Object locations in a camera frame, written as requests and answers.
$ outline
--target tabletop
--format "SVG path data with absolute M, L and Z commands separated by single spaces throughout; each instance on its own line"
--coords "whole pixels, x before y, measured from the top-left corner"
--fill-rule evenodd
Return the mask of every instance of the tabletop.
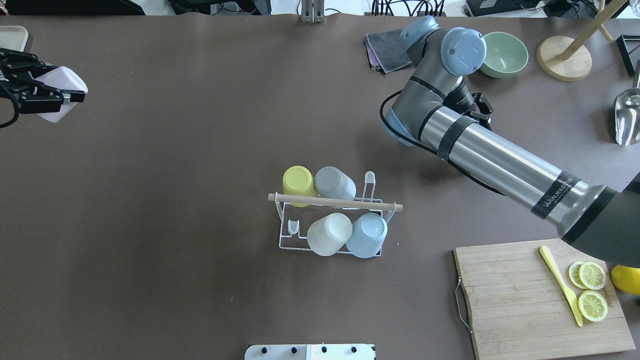
M 366 33 L 413 19 L 3 17 L 26 51 L 88 85 L 60 123 L 0 131 L 0 358 L 242 359 L 247 346 L 374 343 L 378 359 L 472 359 L 453 300 L 456 247 L 555 238 L 551 224 L 381 129 L 412 70 L 369 70 Z M 468 77 L 493 130 L 589 184 L 622 191 L 640 147 L 612 140 L 631 87 L 596 33 L 593 68 L 563 83 L 536 63 L 587 19 L 442 18 L 520 38 L 515 77 Z M 640 33 L 637 20 L 607 29 Z M 374 259 L 278 248 L 267 194 L 293 165 L 332 165 L 404 211 Z M 640 301 L 618 293 L 640 348 Z M 637 359 L 640 350 L 585 357 Z

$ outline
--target white floor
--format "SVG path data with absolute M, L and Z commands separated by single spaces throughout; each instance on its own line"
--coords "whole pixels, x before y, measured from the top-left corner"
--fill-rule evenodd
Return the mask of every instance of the white floor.
M 175 15 L 168 0 L 133 0 L 138 3 L 145 11 L 147 15 Z M 462 6 L 465 4 L 465 0 L 444 0 L 444 12 L 447 16 L 465 16 L 462 12 Z M 300 0 L 271 0 L 271 14 L 276 15 L 280 13 L 296 13 L 296 7 Z M 411 10 L 418 4 L 417 0 L 408 0 Z M 364 15 L 365 12 L 371 11 L 372 0 L 324 0 L 324 8 L 334 8 L 343 13 L 350 13 L 353 15 Z M 395 16 L 407 16 L 406 6 L 402 3 L 396 3 L 391 5 L 391 9 Z M 326 15 L 335 13 L 333 10 L 325 11 Z M 486 15 L 488 17 L 546 17 L 543 10 L 537 10 L 534 12 L 519 10 L 515 12 L 500 13 L 493 15 Z M 627 7 L 619 18 L 634 19 L 636 16 L 631 9 Z

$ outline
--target white label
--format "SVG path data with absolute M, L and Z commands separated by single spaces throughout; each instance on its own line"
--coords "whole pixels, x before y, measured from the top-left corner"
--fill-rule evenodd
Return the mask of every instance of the white label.
M 493 8 L 497 1 L 498 0 L 484 0 L 482 4 L 480 4 L 480 9 Z

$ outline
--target bowl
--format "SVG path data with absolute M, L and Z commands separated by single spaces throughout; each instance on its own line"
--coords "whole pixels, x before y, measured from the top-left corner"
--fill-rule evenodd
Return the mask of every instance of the bowl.
M 486 57 L 480 71 L 492 78 L 506 78 L 522 70 L 529 61 L 529 53 L 517 37 L 495 32 L 484 36 Z

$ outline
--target yellow knife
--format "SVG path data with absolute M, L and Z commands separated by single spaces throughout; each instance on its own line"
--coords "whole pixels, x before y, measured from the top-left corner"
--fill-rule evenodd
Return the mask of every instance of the yellow knife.
M 582 326 L 582 314 L 578 309 L 578 298 L 575 296 L 575 292 L 564 283 L 564 279 L 562 278 L 562 275 L 560 275 L 560 270 L 558 270 L 558 266 L 556 265 L 556 260 L 551 254 L 551 251 L 549 251 L 549 248 L 546 245 L 542 245 L 539 250 L 542 258 L 545 260 L 547 266 L 558 281 L 558 284 L 560 284 L 564 297 L 566 297 L 566 300 L 569 302 L 569 307 L 571 308 L 575 322 L 578 326 Z

